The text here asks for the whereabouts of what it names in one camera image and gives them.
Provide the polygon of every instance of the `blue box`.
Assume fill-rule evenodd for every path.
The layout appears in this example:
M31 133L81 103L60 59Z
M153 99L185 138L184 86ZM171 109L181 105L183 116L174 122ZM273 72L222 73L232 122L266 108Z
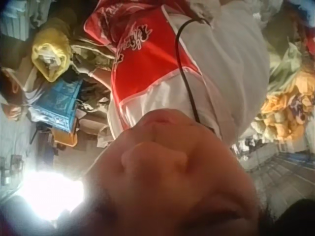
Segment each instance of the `blue box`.
M83 80L66 83L59 78L51 89L45 92L34 104L42 115L48 118L45 123L66 132L71 132L76 111L76 99Z

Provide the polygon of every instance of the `plastic bag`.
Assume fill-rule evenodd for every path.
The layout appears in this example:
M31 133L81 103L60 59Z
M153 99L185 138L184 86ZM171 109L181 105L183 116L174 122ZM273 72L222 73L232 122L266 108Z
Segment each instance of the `plastic bag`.
M76 21L72 9L61 9L35 37L31 59L49 82L54 82L69 69L72 52L68 38L70 26Z
M50 57L51 64L43 58ZM31 59L49 82L54 82L70 66L71 48L67 36L55 28L40 31L34 40Z

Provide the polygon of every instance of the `white shirt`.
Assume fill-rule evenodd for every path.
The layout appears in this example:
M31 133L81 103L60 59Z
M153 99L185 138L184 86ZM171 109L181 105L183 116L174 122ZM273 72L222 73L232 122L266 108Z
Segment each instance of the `white shirt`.
M190 18L169 14L177 33ZM214 29L197 22L181 34L186 52L199 67L202 78L186 72L201 123L212 127L219 138L231 145L259 112L267 94L269 57L261 31L249 6L232 1L221 7ZM113 137L123 131L111 101L108 119ZM149 111L173 108L194 118L188 93L178 73L143 95L128 101L124 119L132 127Z

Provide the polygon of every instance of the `bright light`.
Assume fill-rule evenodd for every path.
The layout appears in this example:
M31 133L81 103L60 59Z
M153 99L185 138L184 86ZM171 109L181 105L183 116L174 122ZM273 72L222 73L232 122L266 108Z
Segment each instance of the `bright light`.
M73 211L84 198L83 184L54 172L37 172L25 177L18 192L45 220L56 220L64 210Z

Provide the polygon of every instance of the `black cable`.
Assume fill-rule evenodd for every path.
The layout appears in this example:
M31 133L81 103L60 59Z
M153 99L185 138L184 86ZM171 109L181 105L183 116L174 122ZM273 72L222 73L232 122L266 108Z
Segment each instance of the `black cable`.
M181 34L184 30L184 28L189 25L190 23L192 22L206 22L209 26L210 26L210 23L204 19L204 18L196 18L196 19L191 19L191 20L188 20L186 21L178 30L178 33L176 35L176 39L175 39L175 51L176 51L176 59L177 59L177 64L178 64L178 68L179 68L179 71L182 75L182 78L184 80L184 83L185 83L185 87L187 89L187 92L188 92L188 96L189 96L189 100L190 100L190 104L191 104L191 108L192 108L192 112L193 112L193 115L194 115L194 118L196 120L196 122L198 123L201 123L200 122L200 117L199 117L199 114L198 114L198 111L197 111L197 108L196 108L196 104L195 104L195 100L193 98L193 95L192 95L192 92L191 92L191 89L190 89L190 86L189 86L189 83L187 81L187 78L185 76L185 73L184 73L184 70L183 70L183 66L182 66L182 62L181 62L181 57L180 57L180 50L179 50L179 40L180 40L180 37L181 37Z

